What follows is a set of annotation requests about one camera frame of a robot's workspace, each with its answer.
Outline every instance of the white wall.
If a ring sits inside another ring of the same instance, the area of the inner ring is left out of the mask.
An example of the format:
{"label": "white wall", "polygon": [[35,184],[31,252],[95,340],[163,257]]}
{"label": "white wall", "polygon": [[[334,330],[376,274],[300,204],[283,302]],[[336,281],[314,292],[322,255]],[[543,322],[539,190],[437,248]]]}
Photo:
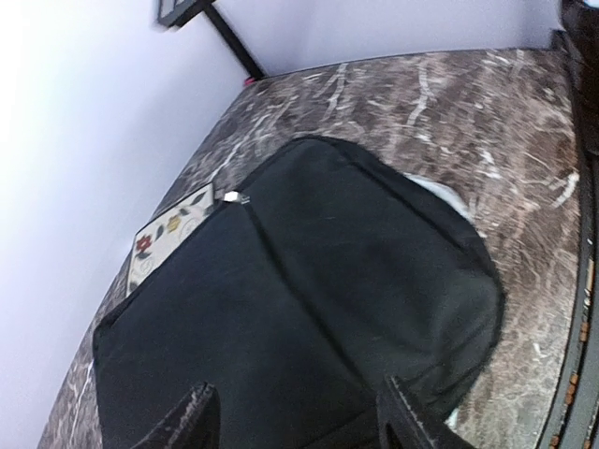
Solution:
{"label": "white wall", "polygon": [[[4,5],[3,449],[36,445],[132,236],[245,78],[203,19],[160,33],[152,3]],[[557,23],[556,0],[218,4],[271,74],[413,51],[543,45]]]}
{"label": "white wall", "polygon": [[544,47],[558,0],[220,0],[271,74],[419,51]]}
{"label": "white wall", "polygon": [[203,19],[153,29],[149,0],[30,8],[0,26],[2,449],[37,444],[133,235],[245,78]]}

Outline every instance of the red flower print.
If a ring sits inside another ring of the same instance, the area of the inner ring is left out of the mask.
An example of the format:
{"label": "red flower print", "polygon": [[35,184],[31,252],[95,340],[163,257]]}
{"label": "red flower print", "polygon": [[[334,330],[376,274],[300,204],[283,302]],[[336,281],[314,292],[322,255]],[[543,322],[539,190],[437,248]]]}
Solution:
{"label": "red flower print", "polygon": [[151,246],[152,246],[152,237],[151,236],[143,236],[136,243],[136,248],[138,249],[138,251],[140,253],[143,253],[144,251],[146,251]]}

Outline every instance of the marble countertop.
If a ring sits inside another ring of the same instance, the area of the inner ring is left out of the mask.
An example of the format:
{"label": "marble countertop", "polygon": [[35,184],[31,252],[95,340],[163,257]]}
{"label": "marble countertop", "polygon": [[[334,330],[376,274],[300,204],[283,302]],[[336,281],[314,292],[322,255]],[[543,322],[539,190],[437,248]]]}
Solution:
{"label": "marble countertop", "polygon": [[[230,106],[156,214],[207,181],[217,196],[291,138],[354,140],[454,188],[500,270],[504,336],[461,404],[479,448],[533,447],[553,397],[577,277],[577,152],[560,51],[455,51],[262,80]],[[124,299],[127,261],[75,355],[39,447],[99,448],[91,329]]]}

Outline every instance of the black metal leg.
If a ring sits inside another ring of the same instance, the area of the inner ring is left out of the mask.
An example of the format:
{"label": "black metal leg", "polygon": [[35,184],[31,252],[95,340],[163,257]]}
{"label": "black metal leg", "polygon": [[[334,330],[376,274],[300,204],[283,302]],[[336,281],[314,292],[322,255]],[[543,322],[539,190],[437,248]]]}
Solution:
{"label": "black metal leg", "polygon": [[216,30],[218,30],[223,37],[231,51],[235,53],[237,59],[243,64],[247,73],[249,73],[254,80],[266,78],[266,74],[262,68],[260,68],[248,50],[245,49],[235,32],[228,26],[228,23],[223,19],[220,12],[218,12],[218,9],[210,3],[204,8],[204,12]]}

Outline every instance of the zipper pull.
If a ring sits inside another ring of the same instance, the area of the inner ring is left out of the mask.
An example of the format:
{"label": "zipper pull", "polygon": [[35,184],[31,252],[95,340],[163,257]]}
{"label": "zipper pull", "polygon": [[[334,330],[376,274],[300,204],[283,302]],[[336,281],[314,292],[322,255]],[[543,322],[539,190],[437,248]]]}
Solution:
{"label": "zipper pull", "polygon": [[233,190],[231,192],[227,192],[225,196],[223,196],[223,201],[226,203],[247,204],[250,202],[250,197]]}

